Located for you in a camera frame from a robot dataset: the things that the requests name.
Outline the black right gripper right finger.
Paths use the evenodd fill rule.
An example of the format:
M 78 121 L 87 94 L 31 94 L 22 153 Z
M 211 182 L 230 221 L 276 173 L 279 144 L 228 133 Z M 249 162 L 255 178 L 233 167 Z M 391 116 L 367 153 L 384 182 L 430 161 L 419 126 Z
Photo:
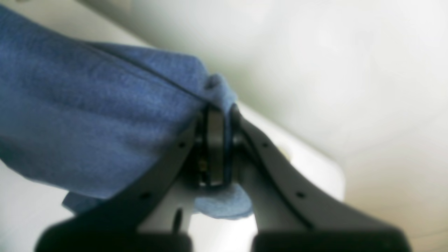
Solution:
M 404 233 L 339 202 L 297 171 L 261 130 L 231 107 L 230 178 L 251 199 L 253 252 L 410 252 Z

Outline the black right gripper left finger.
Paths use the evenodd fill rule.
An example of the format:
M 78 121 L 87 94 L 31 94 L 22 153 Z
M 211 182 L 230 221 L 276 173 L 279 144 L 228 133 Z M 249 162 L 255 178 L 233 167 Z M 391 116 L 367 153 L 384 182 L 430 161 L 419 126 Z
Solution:
M 98 207 L 48 228 L 37 252 L 192 252 L 195 198 L 226 184 L 225 116 L 207 107 L 157 164 Z

